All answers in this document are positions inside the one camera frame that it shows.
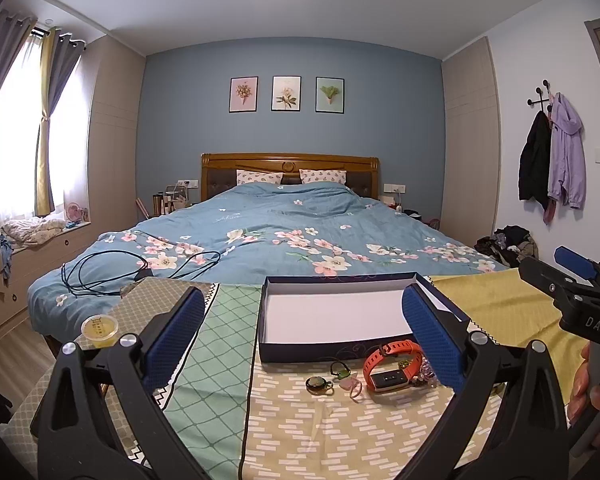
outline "blue duvet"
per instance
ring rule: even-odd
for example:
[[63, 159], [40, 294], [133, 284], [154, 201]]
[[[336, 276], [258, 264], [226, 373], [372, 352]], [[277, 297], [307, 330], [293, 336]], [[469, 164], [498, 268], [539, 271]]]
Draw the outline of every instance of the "blue duvet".
[[[266, 276], [341, 276], [417, 271], [422, 275], [476, 274], [500, 264], [445, 237], [377, 200], [360, 198], [345, 186], [319, 182], [300, 186], [254, 183], [237, 186], [206, 202], [139, 223], [121, 233], [104, 233], [81, 256], [106, 250], [82, 268], [84, 283], [140, 268], [147, 260], [155, 276], [202, 269], [218, 251], [220, 262], [199, 281], [259, 285]], [[194, 274], [187, 276], [190, 280]], [[133, 276], [95, 286], [116, 291]], [[70, 278], [77, 283], [77, 273]], [[35, 330], [61, 342], [80, 333], [83, 320], [108, 312], [119, 296], [74, 296], [56, 269], [29, 287]]]

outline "navy box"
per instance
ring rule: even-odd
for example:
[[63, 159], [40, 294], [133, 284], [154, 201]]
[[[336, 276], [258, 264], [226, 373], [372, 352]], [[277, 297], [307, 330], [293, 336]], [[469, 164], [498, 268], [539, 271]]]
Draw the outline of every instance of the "navy box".
[[414, 340], [402, 292], [420, 286], [440, 310], [468, 317], [417, 272], [370, 276], [269, 276], [258, 313], [263, 363], [365, 358], [379, 345]]

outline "hand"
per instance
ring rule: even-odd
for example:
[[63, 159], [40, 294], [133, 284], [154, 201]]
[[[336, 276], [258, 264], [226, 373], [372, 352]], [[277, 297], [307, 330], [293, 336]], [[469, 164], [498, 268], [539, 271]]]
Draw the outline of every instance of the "hand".
[[[567, 407], [567, 417], [571, 424], [578, 419], [580, 413], [587, 405], [587, 388], [589, 387], [589, 343], [584, 346], [580, 355], [584, 359], [584, 362], [580, 365], [580, 368], [578, 368], [576, 375], [573, 378], [573, 390], [571, 391], [571, 398]], [[594, 408], [600, 411], [600, 385], [591, 389], [591, 403]], [[592, 445], [594, 447], [600, 445], [600, 434], [593, 440]]]

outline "pillow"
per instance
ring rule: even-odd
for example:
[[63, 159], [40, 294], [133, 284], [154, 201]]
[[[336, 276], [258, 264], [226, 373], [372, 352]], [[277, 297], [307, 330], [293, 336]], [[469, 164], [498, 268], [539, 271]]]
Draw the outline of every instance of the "pillow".
[[300, 170], [300, 180], [303, 184], [312, 182], [347, 183], [347, 172], [344, 170]]
[[269, 182], [280, 184], [283, 173], [260, 173], [259, 171], [235, 170], [236, 184], [248, 184], [250, 182]]

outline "picture frame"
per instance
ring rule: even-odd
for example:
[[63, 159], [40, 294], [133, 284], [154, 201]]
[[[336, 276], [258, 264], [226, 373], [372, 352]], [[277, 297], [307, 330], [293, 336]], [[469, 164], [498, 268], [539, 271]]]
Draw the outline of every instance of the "picture frame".
[[229, 113], [255, 112], [258, 109], [258, 77], [234, 77], [229, 90]]
[[272, 112], [299, 112], [302, 78], [299, 75], [274, 76], [271, 89]]
[[327, 114], [344, 113], [344, 79], [315, 78], [315, 111]]

